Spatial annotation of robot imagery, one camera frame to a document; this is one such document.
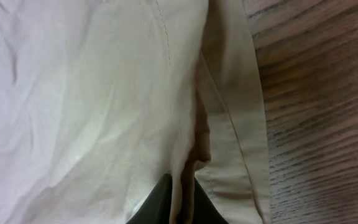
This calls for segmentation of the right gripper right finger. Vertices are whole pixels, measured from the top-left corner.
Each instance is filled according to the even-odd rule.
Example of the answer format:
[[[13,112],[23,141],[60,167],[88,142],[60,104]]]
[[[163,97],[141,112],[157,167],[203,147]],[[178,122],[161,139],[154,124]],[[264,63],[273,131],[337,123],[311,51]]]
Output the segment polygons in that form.
[[[196,179],[192,224],[228,224],[228,222],[217,211]]]

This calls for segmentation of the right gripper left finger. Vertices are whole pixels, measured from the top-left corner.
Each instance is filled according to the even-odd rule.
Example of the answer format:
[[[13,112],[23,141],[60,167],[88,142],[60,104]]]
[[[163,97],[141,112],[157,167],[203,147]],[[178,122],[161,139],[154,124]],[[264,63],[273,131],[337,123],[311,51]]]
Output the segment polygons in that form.
[[[172,177],[164,174],[127,224],[169,224]]]

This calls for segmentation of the beige khaki shorts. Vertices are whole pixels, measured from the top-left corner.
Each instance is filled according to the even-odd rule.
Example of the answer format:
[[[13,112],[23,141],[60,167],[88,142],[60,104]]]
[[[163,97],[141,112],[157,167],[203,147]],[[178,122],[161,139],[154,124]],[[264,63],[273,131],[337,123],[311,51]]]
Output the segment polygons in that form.
[[[228,223],[270,223],[243,1],[0,0],[0,223],[127,223],[164,174]]]

